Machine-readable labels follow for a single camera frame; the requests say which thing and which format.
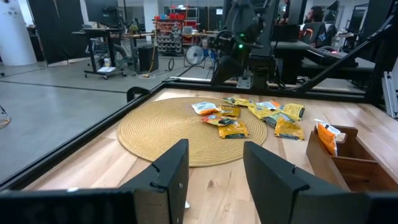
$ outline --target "round jute mat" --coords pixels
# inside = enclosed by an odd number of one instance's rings
[[[156,160],[180,139],[189,139],[191,167],[213,166],[235,161],[243,156],[243,143],[263,144],[267,136],[266,124],[247,108],[241,107],[238,120],[248,128],[244,139],[221,139],[218,127],[205,123],[192,104],[211,102],[228,105],[212,98],[172,98],[148,103],[127,114],[118,127],[120,143],[133,154]]]

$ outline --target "wooden tray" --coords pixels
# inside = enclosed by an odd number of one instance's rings
[[[337,142],[338,156],[331,156],[318,137],[317,127],[308,140],[307,156],[314,174],[345,190],[398,190],[398,184],[358,141],[356,128],[335,126],[345,133]]]

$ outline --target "concrete floor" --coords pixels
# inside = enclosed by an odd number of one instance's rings
[[[159,69],[152,73],[155,78],[148,79],[132,75],[134,72],[129,70],[127,77],[85,78],[83,70],[88,61],[51,68],[43,63],[27,67],[0,65],[0,72],[6,73],[0,77],[0,105],[12,118],[7,127],[0,129],[0,181],[125,105],[125,92],[130,87],[151,89],[182,72],[182,57],[175,58],[171,72],[167,70],[169,58],[159,57]],[[207,68],[195,67],[184,77],[206,78],[207,74]],[[321,85],[352,88],[346,80]]]

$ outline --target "box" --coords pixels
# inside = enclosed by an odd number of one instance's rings
[[[329,155],[317,127],[308,140],[307,156],[317,177],[353,192],[398,190],[397,182],[358,141],[356,128],[333,127],[345,133],[337,142],[338,156]]]

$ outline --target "snack bag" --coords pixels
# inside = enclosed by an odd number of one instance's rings
[[[239,106],[256,106],[256,104],[252,100],[245,100],[245,99],[239,99],[239,98],[234,98],[235,103],[234,105],[239,105]]]
[[[235,104],[235,99],[233,97],[226,97],[223,98],[223,100],[227,101],[228,103]]]
[[[237,106],[221,105],[218,107],[218,112],[215,115],[238,117],[240,112],[241,109]]]
[[[341,132],[324,121],[318,119],[315,119],[315,121],[317,122],[318,136],[324,143],[329,154],[337,156],[336,136]]]
[[[245,138],[249,136],[248,129],[242,121],[234,121],[232,124],[227,126],[219,126],[218,133],[220,138]]]
[[[249,110],[261,120],[273,113],[271,110],[263,106],[250,106]]]
[[[304,105],[298,105],[295,103],[288,103],[286,105],[282,105],[279,108],[284,114],[289,116],[295,121],[301,121],[304,115],[305,107]]]
[[[234,122],[234,120],[224,117],[224,116],[217,116],[217,115],[209,115],[209,116],[205,116],[204,118],[201,119],[204,122],[210,123],[210,124],[214,124],[217,126],[226,126],[229,124],[232,124]]]
[[[275,127],[275,136],[302,141],[304,140],[304,130],[297,123],[291,123],[284,118],[279,118]]]
[[[271,111],[275,111],[278,108],[280,108],[280,104],[276,101],[265,101],[265,102],[261,102],[261,103],[256,103],[257,106],[263,106]]]
[[[279,118],[283,118],[285,121],[288,121],[291,123],[295,122],[292,118],[288,117],[287,115],[285,115],[281,112],[273,112],[272,114],[266,116],[263,120],[275,128]]]
[[[192,105],[192,108],[197,114],[200,115],[208,115],[214,112],[218,112],[217,106],[214,103],[209,102],[195,103],[194,105]]]

